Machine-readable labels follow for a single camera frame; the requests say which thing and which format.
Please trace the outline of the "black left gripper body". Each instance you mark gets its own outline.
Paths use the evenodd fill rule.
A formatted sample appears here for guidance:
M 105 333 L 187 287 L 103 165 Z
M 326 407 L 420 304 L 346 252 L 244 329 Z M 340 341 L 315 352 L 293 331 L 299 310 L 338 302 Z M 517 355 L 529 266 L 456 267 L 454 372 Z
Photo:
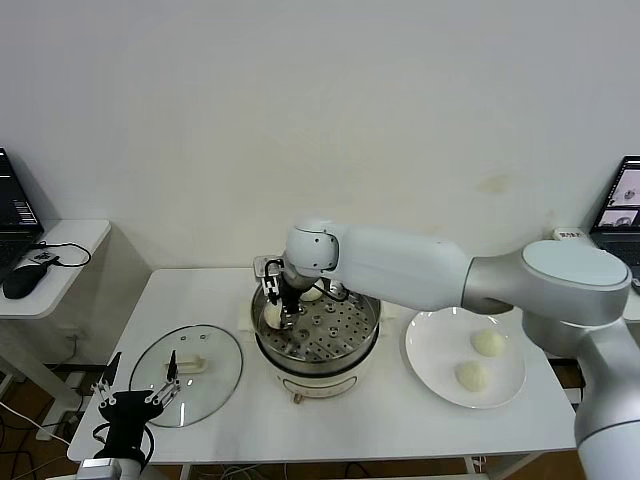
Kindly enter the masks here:
M 95 458 L 150 459 L 155 440 L 147 424 L 163 413 L 159 401 L 146 401 L 151 390 L 123 391 L 113 395 L 114 404 L 106 402 L 98 408 L 105 420 L 94 429 L 94 438 L 107 430 L 103 447 Z

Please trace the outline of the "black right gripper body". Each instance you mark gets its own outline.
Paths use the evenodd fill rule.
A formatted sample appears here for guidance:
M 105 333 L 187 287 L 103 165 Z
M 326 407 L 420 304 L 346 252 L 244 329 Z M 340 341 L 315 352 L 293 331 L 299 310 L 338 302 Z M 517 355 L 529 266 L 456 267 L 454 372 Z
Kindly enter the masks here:
M 289 262 L 284 262 L 281 270 L 280 294 L 284 306 L 297 306 L 300 297 L 320 280 L 319 277 L 308 277 L 300 274 Z

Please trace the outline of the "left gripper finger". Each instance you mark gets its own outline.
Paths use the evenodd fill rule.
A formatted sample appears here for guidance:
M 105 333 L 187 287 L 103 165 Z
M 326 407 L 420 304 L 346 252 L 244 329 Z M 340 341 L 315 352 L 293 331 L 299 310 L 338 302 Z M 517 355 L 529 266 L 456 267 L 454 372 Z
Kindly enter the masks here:
M 100 398 L 99 406 L 101 408 L 116 403 L 112 387 L 117 375 L 120 358 L 121 352 L 117 352 L 106 366 L 99 380 L 92 385 L 93 393 Z
M 180 380 L 177 377 L 178 366 L 176 361 L 176 351 L 171 352 L 169 363 L 167 364 L 167 372 L 165 381 L 158 386 L 149 396 L 148 402 L 154 406 L 167 406 L 181 389 Z

